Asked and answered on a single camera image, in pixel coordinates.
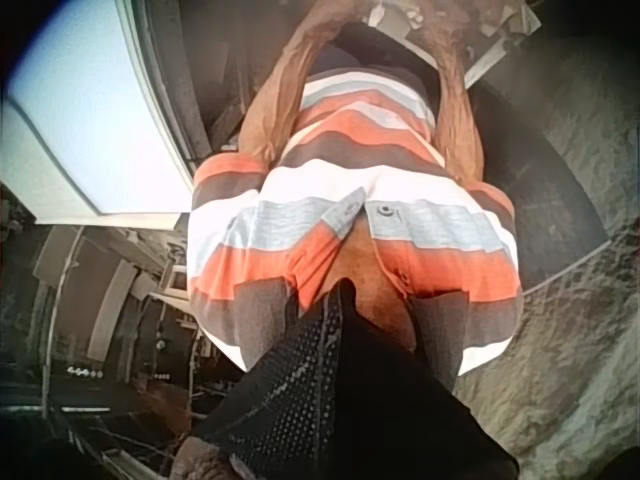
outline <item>white wall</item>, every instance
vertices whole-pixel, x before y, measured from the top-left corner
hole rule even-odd
[[[190,176],[143,88],[116,0],[76,0],[34,40],[10,78],[7,94],[100,214],[189,211]],[[3,115],[4,126],[11,121]],[[4,132],[13,130],[3,127]],[[17,177],[29,190],[30,178],[44,175],[40,184],[46,184],[50,175],[29,162],[37,150],[30,142],[37,136],[27,137],[3,141],[1,160],[10,162],[12,181],[5,178],[6,167],[0,175],[10,189]],[[33,199],[24,198],[24,190],[16,194],[30,208]],[[61,204],[59,212],[49,209],[46,214],[69,217],[70,211],[62,210]]]

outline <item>pole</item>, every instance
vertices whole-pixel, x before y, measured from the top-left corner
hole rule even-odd
[[[78,227],[76,238],[73,239],[69,254],[64,262],[64,268],[62,269],[62,275],[60,275],[60,281],[58,282],[58,288],[56,290],[56,299],[53,302],[53,309],[51,311],[51,321],[49,322],[49,335],[47,337],[47,353],[44,358],[44,365],[42,366],[42,418],[47,419],[49,413],[49,386],[51,383],[51,355],[53,353],[53,334],[56,328],[56,319],[58,317],[58,307],[60,305],[60,299],[62,298],[62,287],[67,280],[67,274],[73,267],[73,259],[80,243],[80,238],[84,232],[84,226]]]

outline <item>gray stripe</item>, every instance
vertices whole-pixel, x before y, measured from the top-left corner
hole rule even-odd
[[[336,232],[340,240],[344,240],[349,231],[351,231],[353,220],[362,209],[366,196],[364,188],[360,187],[343,198],[340,203],[322,216],[322,220]]]
[[[225,200],[242,195],[249,190],[260,190],[263,173],[226,172],[205,179],[193,193],[191,209],[195,210],[214,200]]]
[[[364,199],[364,189],[358,188],[337,203],[316,197],[285,204],[262,201],[238,214],[222,244],[265,251],[288,250],[321,220],[342,240],[351,230]]]
[[[305,198],[278,204],[262,201],[242,210],[233,220],[222,244],[264,251],[288,250],[321,220],[343,239],[365,198],[359,188],[340,202]],[[464,207],[438,205],[425,200],[365,203],[372,237],[377,240],[411,241],[418,248],[454,248],[487,253],[510,251],[483,213]]]
[[[497,302],[474,302],[464,334],[464,348],[485,347],[511,338],[518,328],[523,309],[522,292]]]
[[[300,110],[315,105],[327,96],[341,95],[343,93],[355,93],[362,90],[377,90],[383,95],[389,97],[394,102],[406,107],[408,110],[416,114],[419,118],[422,118],[424,115],[427,115],[427,118],[429,118],[429,115],[426,113],[426,111],[428,111],[429,109],[423,101],[414,100],[388,85],[382,85],[379,83],[367,82],[363,80],[344,81],[324,87],[315,93],[305,95],[302,99]],[[420,108],[421,103],[426,111],[423,111],[423,109]]]
[[[315,159],[351,170],[386,165],[407,172],[451,178],[444,167],[398,145],[362,145],[340,132],[324,132],[309,143],[296,145],[279,162],[279,167],[298,168]]]
[[[372,236],[377,240],[404,240],[418,248],[455,248],[467,252],[504,249],[510,254],[484,213],[470,213],[465,207],[426,200],[411,204],[372,201],[365,208]]]
[[[251,369],[284,335],[289,290],[282,278],[259,280],[238,285],[233,301],[194,292],[191,306],[203,330],[242,348],[242,360]]]
[[[288,250],[334,205],[334,202],[320,198],[285,204],[259,202],[238,214],[222,243],[234,248]]]
[[[485,347],[511,338],[522,313],[522,294],[497,302],[471,303],[465,292],[434,298],[410,297],[416,335],[427,362],[443,385],[453,389],[466,348]]]

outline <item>orange stripe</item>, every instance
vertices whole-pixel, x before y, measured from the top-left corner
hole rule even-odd
[[[404,290],[409,295],[462,290],[469,292],[472,302],[493,302],[515,297],[520,287],[518,274],[504,252],[419,249],[400,240],[378,240],[376,246],[387,271],[408,276],[409,286]]]
[[[343,111],[332,115],[309,132],[300,145],[309,143],[325,132],[339,132],[361,145],[397,145],[404,147],[427,162],[439,165],[427,147],[406,130],[384,128],[356,111]]]
[[[283,277],[290,252],[265,252],[220,246],[201,275],[189,282],[190,291],[200,290],[216,300],[233,300],[236,286],[251,281]]]
[[[425,120],[421,120],[404,105],[400,105],[374,89],[327,97],[316,105],[302,110],[298,115],[294,132],[298,132],[322,118],[325,118],[327,115],[358,101],[365,102],[379,108],[384,108],[397,114],[407,125],[414,129],[416,133],[421,135],[425,140],[431,140],[431,131],[429,130],[429,126]]]
[[[267,173],[264,162],[242,153],[220,153],[207,159],[196,171],[193,179],[197,187],[205,179],[221,173]]]
[[[486,193],[494,202],[502,205],[506,208],[511,216],[515,215],[515,209],[513,208],[513,203],[507,195],[500,190],[499,188],[494,187],[493,185],[489,185],[488,183],[479,182],[477,180],[470,180],[464,184],[465,190],[468,192],[484,192]]]
[[[339,248],[338,237],[324,222],[291,250],[267,252],[221,246],[201,275],[189,281],[188,288],[215,300],[233,300],[238,285],[283,277],[298,289],[300,303],[308,308]]]

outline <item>white stripe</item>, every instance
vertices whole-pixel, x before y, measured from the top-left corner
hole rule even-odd
[[[346,105],[337,112],[344,110],[353,110],[359,112],[374,122],[376,125],[380,125],[384,128],[392,130],[411,130],[413,129],[406,124],[406,122],[395,112],[387,110],[386,108],[370,105],[367,102],[355,101],[350,105]]]
[[[248,190],[226,200],[205,203],[191,212],[187,245],[187,276],[202,273],[209,257],[222,242],[230,222],[243,208],[257,204],[258,191]]]
[[[224,343],[219,338],[217,338],[214,335],[212,335],[209,332],[207,332],[204,328],[202,329],[202,331],[207,336],[207,338],[209,340],[211,340],[211,342],[216,347],[218,347],[222,353],[224,353],[227,356],[227,358],[229,360],[231,360],[238,367],[240,367],[240,369],[243,372],[247,371],[247,367],[246,367],[246,365],[244,363],[244,360],[242,360],[242,351],[240,350],[240,347],[235,347],[233,345],[227,345],[226,343]]]
[[[502,355],[509,345],[509,342],[511,342],[511,338],[508,338],[504,342],[491,343],[484,347],[465,348],[464,352],[462,352],[462,364],[460,365],[458,375],[464,375],[468,371],[478,368],[480,365]]]
[[[398,93],[401,93],[402,95],[409,97],[416,102],[420,102],[422,105],[424,105],[425,109],[428,110],[422,97],[420,97],[420,95],[418,95],[413,89],[396,80],[392,80],[387,77],[381,77],[379,75],[368,72],[346,72],[339,75],[333,75],[332,77],[321,78],[320,80],[309,82],[305,85],[304,93],[302,94],[302,96],[305,97],[307,95],[314,94],[319,90],[322,90],[323,88],[330,87],[331,85],[346,83],[349,81],[361,81],[375,83],[378,85],[386,85],[393,88]]]
[[[426,173],[407,172],[387,165],[347,169],[313,159],[297,168],[277,167],[267,176],[261,200],[287,203],[307,197],[338,202],[358,188],[368,201],[412,203],[427,200],[440,205],[465,206],[484,211],[454,180]]]

